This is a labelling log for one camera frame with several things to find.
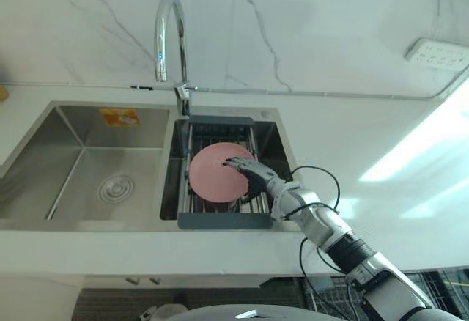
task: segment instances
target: pink plate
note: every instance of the pink plate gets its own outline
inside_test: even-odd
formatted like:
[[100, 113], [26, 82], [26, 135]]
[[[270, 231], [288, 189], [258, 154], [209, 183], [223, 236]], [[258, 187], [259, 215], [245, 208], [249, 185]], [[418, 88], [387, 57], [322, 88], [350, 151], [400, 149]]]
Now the pink plate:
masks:
[[241, 173], [223, 166], [227, 158], [253, 158], [244, 147], [234, 143], [216, 143], [194, 156], [189, 167], [193, 191], [209, 202], [233, 202], [248, 192], [248, 180]]

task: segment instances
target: white cabinet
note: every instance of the white cabinet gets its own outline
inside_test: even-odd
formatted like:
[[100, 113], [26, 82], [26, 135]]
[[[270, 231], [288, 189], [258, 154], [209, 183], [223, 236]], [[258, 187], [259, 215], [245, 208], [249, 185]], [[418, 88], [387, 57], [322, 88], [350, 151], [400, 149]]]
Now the white cabinet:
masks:
[[71, 320], [81, 277], [0, 275], [0, 320]]

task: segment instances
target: orange sticker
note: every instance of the orange sticker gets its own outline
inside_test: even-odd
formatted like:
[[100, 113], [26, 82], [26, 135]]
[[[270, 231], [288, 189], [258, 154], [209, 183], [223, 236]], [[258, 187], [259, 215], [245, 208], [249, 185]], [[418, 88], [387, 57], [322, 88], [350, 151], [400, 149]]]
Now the orange sticker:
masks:
[[101, 108], [104, 122], [110, 127], [136, 127], [140, 125], [135, 110], [129, 108]]

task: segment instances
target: chrome faucet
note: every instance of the chrome faucet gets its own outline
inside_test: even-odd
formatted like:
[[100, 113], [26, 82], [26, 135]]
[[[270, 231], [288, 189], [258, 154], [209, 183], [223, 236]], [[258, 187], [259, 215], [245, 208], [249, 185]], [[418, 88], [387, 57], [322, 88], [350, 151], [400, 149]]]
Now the chrome faucet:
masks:
[[174, 85], [177, 97], [177, 107], [183, 116], [191, 115], [191, 90], [188, 79], [188, 67], [185, 57], [185, 26], [184, 12], [180, 0], [161, 0], [156, 11], [155, 19], [155, 79], [156, 81], [167, 81], [166, 75], [166, 27], [168, 24], [171, 8], [174, 10], [177, 22], [177, 33], [179, 36], [179, 51], [181, 58], [181, 82]]

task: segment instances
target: power socket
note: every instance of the power socket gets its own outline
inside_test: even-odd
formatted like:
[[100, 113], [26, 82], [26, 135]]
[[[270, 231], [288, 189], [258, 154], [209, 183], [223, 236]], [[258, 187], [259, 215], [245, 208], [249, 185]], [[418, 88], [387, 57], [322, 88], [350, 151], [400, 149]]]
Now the power socket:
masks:
[[427, 67], [459, 72], [469, 65], [469, 48], [422, 38], [407, 52], [405, 58]]

